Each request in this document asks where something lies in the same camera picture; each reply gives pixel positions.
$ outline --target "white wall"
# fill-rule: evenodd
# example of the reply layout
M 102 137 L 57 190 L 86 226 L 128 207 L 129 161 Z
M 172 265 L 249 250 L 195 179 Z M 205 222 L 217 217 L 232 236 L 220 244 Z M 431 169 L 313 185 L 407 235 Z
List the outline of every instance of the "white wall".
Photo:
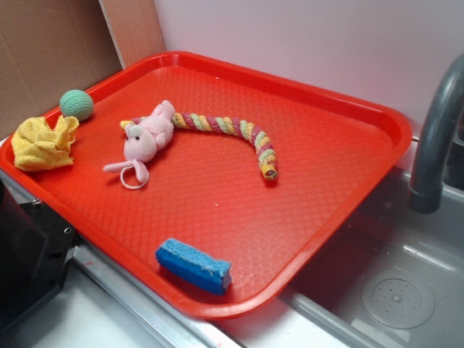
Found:
M 402 112 L 420 133 L 464 51 L 464 1 L 154 0 L 168 51 L 184 50 Z

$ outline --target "green ball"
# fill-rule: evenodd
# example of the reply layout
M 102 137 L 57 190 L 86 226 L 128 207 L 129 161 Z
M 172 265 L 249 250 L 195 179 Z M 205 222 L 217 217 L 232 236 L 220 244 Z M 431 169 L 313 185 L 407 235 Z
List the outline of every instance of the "green ball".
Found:
M 59 108 L 64 116 L 74 116 L 82 122 L 92 115 L 94 101 L 86 92 L 73 89 L 63 94 Z

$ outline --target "tray rim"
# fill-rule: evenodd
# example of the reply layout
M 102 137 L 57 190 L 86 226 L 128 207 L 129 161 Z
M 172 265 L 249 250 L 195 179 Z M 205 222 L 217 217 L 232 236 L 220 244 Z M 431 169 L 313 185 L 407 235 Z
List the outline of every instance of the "tray rim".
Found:
M 201 64 L 203 69 L 197 69 L 198 64 Z M 172 51 L 147 57 L 146 59 L 135 63 L 131 67 L 117 72 L 106 80 L 97 83 L 95 86 L 90 87 L 86 91 L 92 96 L 94 102 L 97 103 L 106 96 L 113 94 L 117 90 L 128 85 L 130 82 L 137 80 L 155 69 L 176 66 L 198 70 L 201 73 L 207 73 L 209 75 L 216 75 L 231 82 L 239 83 L 265 93 L 281 96 L 303 104 L 307 104 L 305 101 L 307 101 L 311 96 L 317 96 L 319 98 L 317 99 L 318 105 L 315 107 L 349 118 L 353 118 L 351 115 L 353 112 L 356 112 L 356 120 L 374 125 L 384 131 L 391 139 L 392 150 L 386 156 L 381 165 L 378 166 L 376 170 L 371 173 L 369 178 L 359 187 L 359 189 L 356 190 L 356 193 L 362 191 L 363 194 L 351 195 L 350 198 L 338 208 L 336 211 L 337 215 L 342 214 L 343 216 L 348 217 L 349 214 L 354 211 L 357 206 L 359 206 L 363 199 L 377 186 L 377 184 L 380 183 L 381 179 L 394 167 L 397 160 L 399 160 L 407 151 L 412 141 L 413 134 L 410 124 L 406 121 L 403 115 L 391 108 L 352 96 L 347 96 L 345 94 L 329 91 L 324 88 L 280 78 L 265 72 L 252 70 L 246 67 L 233 65 L 217 59 L 184 51 Z M 53 122 L 53 119 L 56 119 L 60 114 L 59 107 L 55 107 L 42 116 L 47 117 Z M 78 231 L 89 231 L 89 229 L 94 228 L 91 221 L 84 221 L 79 218 L 79 215 L 76 212 L 70 209 L 70 207 L 68 207 L 60 199 L 56 198 L 51 192 L 44 190 L 27 173 L 15 168 L 12 164 L 11 156 L 12 150 L 10 136 L 4 142 L 3 146 L 0 147 L 0 169 L 12 176 L 33 195 L 52 206 L 59 214 L 65 216 L 68 220 L 71 220 L 72 222 L 78 220 L 79 222 L 75 223 Z M 278 273 L 263 290 L 241 302 L 208 304 L 180 296 L 181 294 L 178 294 L 179 291 L 158 292 L 155 290 L 156 288 L 159 288 L 159 286 L 169 287 L 170 283 L 160 276 L 155 277 L 153 280 L 153 272 L 149 272 L 147 268 L 132 268 L 136 268 L 135 273 L 137 274 L 134 275 L 137 278 L 141 279 L 141 281 L 153 291 L 157 292 L 170 304 L 186 314 L 204 319 L 232 318 L 251 310 L 255 310 L 276 297 L 296 275 L 296 273 L 310 261 L 311 256 L 313 256 L 319 248 L 323 246 L 325 241 L 327 241 L 335 233 L 336 229 L 342 223 L 332 220 L 329 219 L 321 227 L 321 229 L 315 233 L 310 241 L 302 247 L 300 252 L 289 261 L 289 264 L 280 273 Z M 104 234 L 99 233 L 98 236 L 87 239 L 119 264 L 120 262 L 117 260 L 124 260 L 126 257 L 130 257 L 132 255 Z M 114 250 L 114 248 L 108 245 L 116 245 L 118 249 Z

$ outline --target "rope toy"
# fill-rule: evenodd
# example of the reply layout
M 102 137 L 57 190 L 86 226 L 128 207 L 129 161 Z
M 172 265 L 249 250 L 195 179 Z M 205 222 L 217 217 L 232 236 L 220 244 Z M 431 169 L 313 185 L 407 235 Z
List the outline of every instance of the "rope toy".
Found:
M 246 120 L 229 117 L 211 117 L 197 114 L 175 112 L 172 104 L 164 100 L 148 117 L 125 120 L 120 127 L 126 134 L 124 156 L 126 161 L 105 165 L 109 173 L 120 172 L 121 183 L 127 189 L 139 189 L 149 180 L 145 163 L 167 146 L 173 137 L 174 127 L 187 130 L 216 132 L 238 136 L 251 143 L 258 158 L 262 176 L 267 181 L 277 178 L 277 157 L 268 135 L 259 127 Z M 131 186 L 124 180 L 126 170 L 134 168 L 140 185 Z
M 268 135 L 259 127 L 246 120 L 229 117 L 211 117 L 176 112 L 173 123 L 176 128 L 194 129 L 238 136 L 250 142 L 256 150 L 258 165 L 267 181 L 277 178 L 277 156 Z

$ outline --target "sponge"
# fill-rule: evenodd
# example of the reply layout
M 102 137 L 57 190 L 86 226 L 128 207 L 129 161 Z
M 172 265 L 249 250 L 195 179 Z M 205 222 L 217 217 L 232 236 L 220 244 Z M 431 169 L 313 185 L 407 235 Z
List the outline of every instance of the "sponge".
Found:
M 213 294 L 224 295 L 232 281 L 230 262 L 215 260 L 176 239 L 165 241 L 155 255 L 161 266 Z

